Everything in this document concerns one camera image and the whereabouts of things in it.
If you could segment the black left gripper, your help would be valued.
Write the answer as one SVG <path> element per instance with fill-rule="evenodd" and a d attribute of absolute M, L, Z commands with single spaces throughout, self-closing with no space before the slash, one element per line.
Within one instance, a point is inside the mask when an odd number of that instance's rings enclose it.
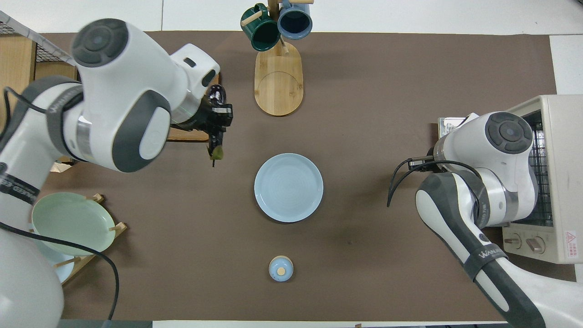
<path fill-rule="evenodd" d="M 209 129 L 207 121 L 210 114 L 211 124 L 216 128 Z M 209 137 L 209 147 L 221 147 L 233 116 L 231 104 L 216 104 L 208 95 L 198 97 L 187 91 L 181 104 L 172 111 L 172 127 L 187 132 L 204 132 Z"/>

